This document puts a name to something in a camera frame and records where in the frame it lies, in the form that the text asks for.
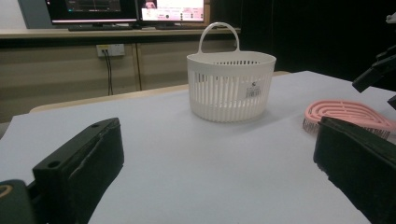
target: wall outlet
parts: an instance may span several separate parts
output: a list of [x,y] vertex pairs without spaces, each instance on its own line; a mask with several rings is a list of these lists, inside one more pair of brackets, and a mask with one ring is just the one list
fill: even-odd
[[108,56],[125,55],[125,47],[123,44],[96,45],[96,51],[98,53],[98,57],[105,57],[104,50],[107,50]]

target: label on basket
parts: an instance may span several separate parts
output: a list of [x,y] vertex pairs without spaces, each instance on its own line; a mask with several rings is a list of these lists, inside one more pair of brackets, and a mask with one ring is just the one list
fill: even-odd
[[244,82],[239,85],[238,100],[245,100],[262,95],[264,81]]

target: white table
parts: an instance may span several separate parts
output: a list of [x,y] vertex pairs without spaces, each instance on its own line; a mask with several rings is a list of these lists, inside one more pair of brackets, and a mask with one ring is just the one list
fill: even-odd
[[120,118],[125,163],[91,223],[369,223],[313,162],[302,128],[319,99],[364,103],[389,119],[395,93],[302,72],[274,77],[263,116],[214,123],[191,113],[187,91],[15,117],[0,141],[0,180],[31,169],[96,121]]

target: basket handle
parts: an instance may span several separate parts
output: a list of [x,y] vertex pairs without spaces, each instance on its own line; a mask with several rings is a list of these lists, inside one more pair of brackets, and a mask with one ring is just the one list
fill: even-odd
[[213,27],[215,26],[226,26],[228,29],[230,29],[233,32],[233,35],[235,36],[236,39],[236,50],[235,51],[240,51],[239,49],[239,38],[238,38],[238,34],[236,33],[235,29],[228,23],[225,22],[213,22],[210,25],[208,25],[205,29],[204,32],[201,35],[201,39],[199,41],[199,48],[198,48],[198,53],[199,54],[203,54],[202,52],[202,42],[204,42],[205,36],[206,34],[213,29]]

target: monitor screen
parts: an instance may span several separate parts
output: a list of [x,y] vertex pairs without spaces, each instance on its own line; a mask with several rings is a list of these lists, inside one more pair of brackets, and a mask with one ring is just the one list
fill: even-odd
[[45,0],[52,24],[130,23],[137,21],[134,0]]
[[204,22],[204,0],[138,0],[141,21]]

